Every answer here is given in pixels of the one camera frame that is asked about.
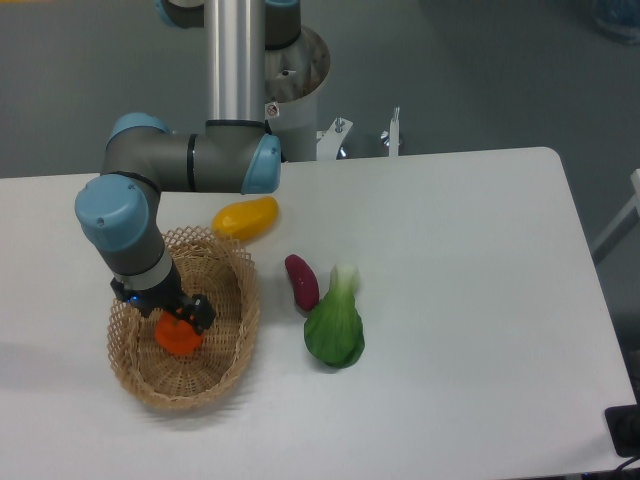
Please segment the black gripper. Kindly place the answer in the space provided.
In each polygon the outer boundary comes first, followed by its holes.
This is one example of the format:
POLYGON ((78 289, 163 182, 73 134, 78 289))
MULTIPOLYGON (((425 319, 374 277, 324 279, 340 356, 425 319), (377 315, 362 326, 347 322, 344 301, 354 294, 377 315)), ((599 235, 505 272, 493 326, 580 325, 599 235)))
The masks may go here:
POLYGON ((161 309, 186 322, 197 335, 208 330, 216 319, 216 311, 203 294, 189 297, 183 290, 181 276, 177 269, 171 269, 168 275, 146 289, 133 289, 113 278, 110 286, 115 298, 137 309, 148 318, 155 309, 161 309))

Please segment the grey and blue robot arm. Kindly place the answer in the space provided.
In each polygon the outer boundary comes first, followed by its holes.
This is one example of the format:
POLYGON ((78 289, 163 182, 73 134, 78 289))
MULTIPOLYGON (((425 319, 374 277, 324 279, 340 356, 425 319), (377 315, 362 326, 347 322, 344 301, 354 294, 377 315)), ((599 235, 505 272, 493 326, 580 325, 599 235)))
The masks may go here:
POLYGON ((203 134, 177 134, 156 117, 119 118, 100 175, 77 195, 75 214, 112 272, 115 297, 143 316, 162 309, 202 333, 216 314, 188 295, 157 227, 163 192, 271 193, 281 143, 265 115, 265 55, 302 34, 296 1, 160 1, 160 18, 206 34, 210 87, 203 134))

